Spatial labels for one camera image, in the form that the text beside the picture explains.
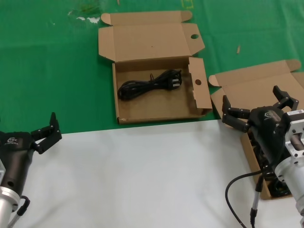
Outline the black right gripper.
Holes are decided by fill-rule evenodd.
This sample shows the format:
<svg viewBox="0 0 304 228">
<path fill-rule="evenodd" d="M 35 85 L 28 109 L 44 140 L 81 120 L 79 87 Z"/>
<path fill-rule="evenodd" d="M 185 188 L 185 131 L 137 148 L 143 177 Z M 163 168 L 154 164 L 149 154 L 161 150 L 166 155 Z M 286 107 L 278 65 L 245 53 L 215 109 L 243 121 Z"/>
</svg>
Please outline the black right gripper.
<svg viewBox="0 0 304 228">
<path fill-rule="evenodd" d="M 264 106 L 253 110 L 231 107 L 226 95 L 223 96 L 222 122 L 241 132 L 247 133 L 249 128 L 254 139 L 261 147 L 270 164 L 279 164 L 285 153 L 285 136 L 280 130 L 280 121 L 285 107 L 297 110 L 299 101 L 286 91 L 274 86 L 273 94 L 278 102 L 273 106 Z"/>
</svg>

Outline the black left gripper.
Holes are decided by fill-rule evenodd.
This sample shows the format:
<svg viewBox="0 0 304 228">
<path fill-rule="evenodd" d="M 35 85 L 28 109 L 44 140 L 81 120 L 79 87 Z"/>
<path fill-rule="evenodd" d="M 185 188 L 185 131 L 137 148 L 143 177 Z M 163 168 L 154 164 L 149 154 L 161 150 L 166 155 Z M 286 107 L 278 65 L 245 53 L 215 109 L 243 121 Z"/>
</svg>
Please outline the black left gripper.
<svg viewBox="0 0 304 228">
<path fill-rule="evenodd" d="M 52 112 L 49 126 L 27 132 L 0 133 L 0 160 L 5 168 L 1 186 L 23 192 L 34 150 L 43 154 L 62 139 L 59 122 Z"/>
</svg>

